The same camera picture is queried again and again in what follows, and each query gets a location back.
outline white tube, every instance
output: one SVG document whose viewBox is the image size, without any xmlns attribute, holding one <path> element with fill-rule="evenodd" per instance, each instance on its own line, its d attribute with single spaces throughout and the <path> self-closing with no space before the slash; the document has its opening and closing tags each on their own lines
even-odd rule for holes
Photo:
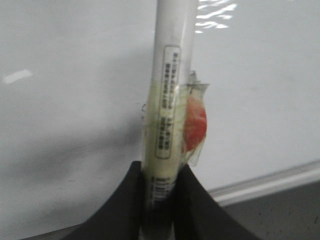
<svg viewBox="0 0 320 240">
<path fill-rule="evenodd" d="M 179 85 L 187 84 L 198 0 L 158 0 L 152 80 L 161 81 L 166 46 L 180 49 Z"/>
<path fill-rule="evenodd" d="M 142 230 L 148 240 L 165 240 L 171 231 L 168 199 L 182 163 L 197 7 L 198 0 L 157 2 L 142 165 L 146 181 L 146 215 Z"/>
</svg>

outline white wall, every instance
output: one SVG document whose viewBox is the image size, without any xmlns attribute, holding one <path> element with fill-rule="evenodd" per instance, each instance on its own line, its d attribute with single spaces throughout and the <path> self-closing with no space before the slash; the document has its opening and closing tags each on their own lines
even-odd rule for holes
<svg viewBox="0 0 320 240">
<path fill-rule="evenodd" d="M 230 0 L 195 38 L 207 189 L 320 157 L 320 5 Z M 141 159 L 156 1 L 0 1 L 0 239 L 82 223 Z"/>
</svg>

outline red slice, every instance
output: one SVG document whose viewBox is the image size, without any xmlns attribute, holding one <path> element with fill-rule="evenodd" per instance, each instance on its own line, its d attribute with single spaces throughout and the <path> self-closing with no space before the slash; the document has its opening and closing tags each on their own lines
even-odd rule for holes
<svg viewBox="0 0 320 240">
<path fill-rule="evenodd" d="M 202 102 L 192 96 L 187 100 L 183 139 L 186 152 L 195 149 L 206 136 L 207 115 Z"/>
</svg>

